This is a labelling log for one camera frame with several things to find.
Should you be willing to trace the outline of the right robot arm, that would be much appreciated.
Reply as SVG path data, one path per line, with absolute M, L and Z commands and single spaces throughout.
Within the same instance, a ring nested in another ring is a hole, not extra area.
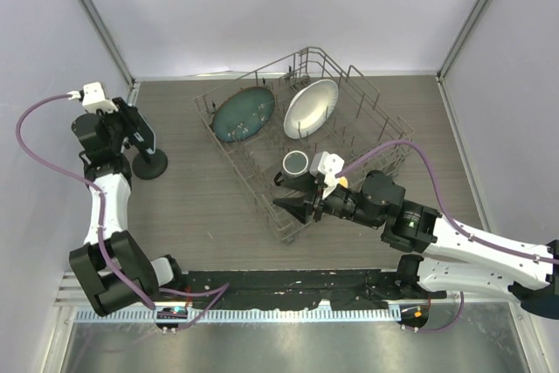
M 302 223 L 327 214 L 369 228 L 403 253 L 394 278 L 406 299 L 423 291 L 460 291 L 506 297 L 534 315 L 558 317 L 558 243 L 530 244 L 473 228 L 440 211 L 406 199 L 405 189 L 380 170 L 360 190 L 338 184 L 327 196 L 323 177 L 305 173 L 274 183 L 298 192 L 273 202 Z

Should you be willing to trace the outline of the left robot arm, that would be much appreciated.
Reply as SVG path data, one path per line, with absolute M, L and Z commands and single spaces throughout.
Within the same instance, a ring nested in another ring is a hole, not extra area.
M 69 254 L 70 266 L 94 312 L 107 316 L 159 294 L 180 300 L 186 281 L 169 255 L 149 259 L 128 230 L 132 179 L 154 180 L 168 168 L 155 132 L 138 108 L 122 98 L 85 104 L 72 123 L 82 151 L 91 221 L 83 246 Z

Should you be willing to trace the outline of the light blue smartphone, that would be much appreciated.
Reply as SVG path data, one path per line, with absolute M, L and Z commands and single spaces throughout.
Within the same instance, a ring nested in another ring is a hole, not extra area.
M 149 155 L 156 152 L 155 131 L 140 111 L 137 112 L 135 138 L 138 141 L 139 150 L 143 150 Z

